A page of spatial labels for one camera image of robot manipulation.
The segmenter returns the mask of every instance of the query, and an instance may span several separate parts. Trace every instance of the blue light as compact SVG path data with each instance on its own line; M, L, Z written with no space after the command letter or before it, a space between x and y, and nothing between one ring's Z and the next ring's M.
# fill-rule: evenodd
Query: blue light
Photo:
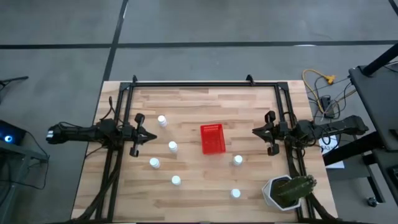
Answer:
M12 136L6 136L4 137L5 142L10 143L12 142Z

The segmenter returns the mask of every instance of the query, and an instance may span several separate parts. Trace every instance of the concrete floor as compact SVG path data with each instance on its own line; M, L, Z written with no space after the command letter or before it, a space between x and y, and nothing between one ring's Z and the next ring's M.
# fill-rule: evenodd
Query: concrete floor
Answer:
M122 0L0 0L2 44L110 44ZM387 0L130 0L120 42L344 41L398 39L398 17ZM390 45L118 49L110 80L299 80L306 68L348 76ZM47 128L59 121L92 123L109 49L0 50L0 79L28 75L1 93L1 119L32 132L51 155L46 188L22 188L13 223L70 217L85 143L49 145ZM313 83L316 75L308 75ZM348 81L324 88L336 96ZM360 115L374 129L358 95L341 117ZM385 204L368 207L366 179L331 180L340 218L396 223L397 205L377 167ZM29 174L41 185L44 170Z

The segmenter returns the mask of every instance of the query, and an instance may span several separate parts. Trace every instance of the red basket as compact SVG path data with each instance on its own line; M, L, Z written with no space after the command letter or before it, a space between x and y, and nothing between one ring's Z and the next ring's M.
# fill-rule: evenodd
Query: red basket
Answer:
M225 142L222 124L200 126L201 148L204 154L225 152Z

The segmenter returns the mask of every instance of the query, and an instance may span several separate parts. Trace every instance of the butcher block tabletop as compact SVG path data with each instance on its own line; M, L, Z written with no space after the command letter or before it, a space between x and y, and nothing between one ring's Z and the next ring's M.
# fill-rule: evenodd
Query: butcher block tabletop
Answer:
M287 83L297 119L312 120L303 81ZM119 84L104 82L95 122L108 112L109 96L112 96L113 106L116 106ZM282 99L286 110L283 93ZM121 118L126 97L123 100ZM264 115L269 110L276 112L278 122L272 87L134 88L129 121L136 126L135 115L144 114L144 127L156 134L157 139L139 146L139 157L131 157L129 151L132 142L125 143L113 221L296 221L294 210L281 212L269 207L261 192L269 179L289 174L284 144L279 143L278 155L268 156L269 143L251 132L253 128L265 125ZM168 122L164 128L157 121L159 115L164 115ZM225 153L203 155L200 137L200 126L203 124L223 125ZM178 145L176 154L169 150L170 141ZM87 154L99 147L99 143L89 143ZM72 218L81 215L98 193L106 150L100 149L85 160ZM243 157L240 166L232 163L236 155ZM150 166L149 160L153 157L160 161L159 169ZM304 161L307 174L312 174L318 182L314 188L315 196L336 217L335 203L319 148L306 148ZM181 178L181 185L171 183L174 175ZM231 198L232 189L239 189L241 197ZM104 203L104 217L108 202L109 193ZM303 203L304 216L307 217L305 207Z

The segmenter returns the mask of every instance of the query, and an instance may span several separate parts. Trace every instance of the small white bottle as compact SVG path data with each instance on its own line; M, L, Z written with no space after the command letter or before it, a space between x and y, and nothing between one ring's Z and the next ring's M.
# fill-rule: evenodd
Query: small white bottle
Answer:
M178 150L177 143L175 143L175 141L170 141L169 142L169 149L170 149L170 151L172 153L176 153L177 150Z
M243 162L243 158L240 155L234 157L234 165L240 166Z
M150 159L149 164L150 164L150 166L153 167L154 169L159 169L159 167L160 167L160 162L159 162L159 160L156 159L156 158Z
M181 184L181 178L179 176L177 176L177 175L173 176L172 177L172 183L174 185L176 185L176 186L180 185Z
M241 196L241 191L239 189L232 189L231 196L232 198L239 198Z
M162 127L166 127L167 121L166 121L166 117L165 117L165 116L163 116L163 115L158 116L158 117L157 117L157 121L159 122L159 124L160 124Z

